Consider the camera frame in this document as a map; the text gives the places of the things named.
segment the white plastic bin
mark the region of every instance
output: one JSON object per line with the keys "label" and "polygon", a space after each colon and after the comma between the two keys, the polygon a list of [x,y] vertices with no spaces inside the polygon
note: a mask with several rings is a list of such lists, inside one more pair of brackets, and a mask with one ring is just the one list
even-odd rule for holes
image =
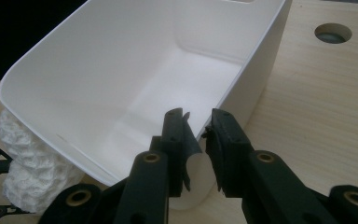
{"label": "white plastic bin", "polygon": [[[190,111],[200,137],[212,108],[250,117],[281,42],[290,0],[91,0],[18,60],[0,100],[65,158],[105,185],[129,174],[165,112]],[[214,183],[189,164],[199,202]]]}

